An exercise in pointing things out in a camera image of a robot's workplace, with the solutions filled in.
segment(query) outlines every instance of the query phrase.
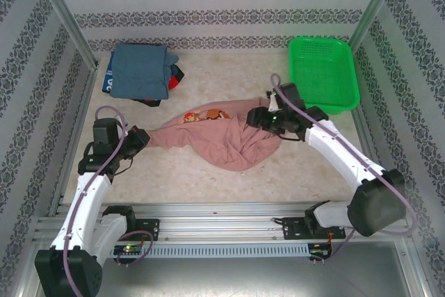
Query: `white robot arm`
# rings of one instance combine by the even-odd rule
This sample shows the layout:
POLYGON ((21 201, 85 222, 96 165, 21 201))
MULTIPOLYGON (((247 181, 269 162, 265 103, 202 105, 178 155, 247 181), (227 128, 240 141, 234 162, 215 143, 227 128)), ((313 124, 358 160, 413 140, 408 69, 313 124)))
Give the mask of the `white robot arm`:
POLYGON ((292 105, 315 122, 296 113, 273 91, 268 92, 270 106, 252 109, 248 113, 247 123, 279 136, 286 131, 295 133, 340 172, 354 193, 350 202, 326 201, 306 210, 305 222, 309 230, 315 232, 327 227, 353 227, 363 236, 371 236, 404 218, 405 204, 377 178, 377 175, 382 177, 399 193, 403 193, 405 182, 401 173, 397 170, 386 171, 364 156, 339 133, 334 123, 318 107, 307 109, 294 83, 286 83, 279 88, 292 105))
POLYGON ((136 126, 128 133, 123 131, 125 137, 119 139, 121 126, 114 118, 95 121, 94 141, 87 145, 79 163, 76 194, 67 218, 50 249, 39 250, 35 257, 35 267, 47 297, 96 296, 102 281, 102 266, 110 250, 122 235, 128 235, 126 232, 141 232, 136 231, 136 217, 130 206, 109 207, 95 230, 102 201, 111 189, 120 161, 133 159, 149 141, 147 132, 136 126))

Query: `folded blue cloth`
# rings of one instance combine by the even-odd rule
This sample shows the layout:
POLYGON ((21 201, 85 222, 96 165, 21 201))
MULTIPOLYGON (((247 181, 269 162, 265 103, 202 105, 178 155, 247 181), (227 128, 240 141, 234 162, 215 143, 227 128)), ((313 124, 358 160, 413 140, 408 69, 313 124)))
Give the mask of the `folded blue cloth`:
POLYGON ((168 99, 170 66, 179 60, 167 47, 118 45, 113 57, 110 95, 123 99, 168 99))

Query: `work surface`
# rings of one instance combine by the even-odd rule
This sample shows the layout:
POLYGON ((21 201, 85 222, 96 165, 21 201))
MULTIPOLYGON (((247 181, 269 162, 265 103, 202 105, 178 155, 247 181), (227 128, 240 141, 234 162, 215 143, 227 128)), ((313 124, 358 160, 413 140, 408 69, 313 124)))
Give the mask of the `work surface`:
MULTIPOLYGON (((183 81, 160 107, 150 108, 128 99, 113 99, 102 92, 109 58, 103 58, 77 147, 64 203, 71 203, 77 183, 77 163, 92 141, 92 124, 98 107, 111 105, 124 113, 129 126, 158 129, 165 122, 208 102, 250 99, 270 90, 270 74, 289 78, 286 54, 183 55, 178 66, 183 81)), ((101 117, 114 117, 103 111, 101 117)), ((359 147, 350 113, 331 117, 340 132, 359 147)), ((129 164, 123 161, 121 169, 129 164)), ((221 203, 317 202, 352 197, 341 175, 315 149, 301 142, 283 141, 272 156, 245 172, 210 165, 191 147, 147 148, 132 167, 115 177, 106 202, 221 203)))

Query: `red cloth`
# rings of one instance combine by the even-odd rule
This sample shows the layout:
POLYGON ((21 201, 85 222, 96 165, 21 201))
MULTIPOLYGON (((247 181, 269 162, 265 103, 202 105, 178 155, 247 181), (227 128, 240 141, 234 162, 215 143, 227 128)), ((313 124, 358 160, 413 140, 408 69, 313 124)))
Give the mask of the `red cloth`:
POLYGON ((209 163, 225 170, 247 170, 275 152, 281 138, 245 123, 248 112, 268 106, 269 100, 212 102, 189 111, 151 131, 147 147, 193 149, 209 163))

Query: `green plastic basket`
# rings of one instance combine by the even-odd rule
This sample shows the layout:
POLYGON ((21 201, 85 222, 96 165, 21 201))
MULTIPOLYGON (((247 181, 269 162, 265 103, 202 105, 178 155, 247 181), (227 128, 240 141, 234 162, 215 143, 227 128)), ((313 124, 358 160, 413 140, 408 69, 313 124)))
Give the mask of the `green plastic basket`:
POLYGON ((308 107, 338 114, 359 104, 353 53, 343 41, 294 38, 289 43, 289 72, 308 107))

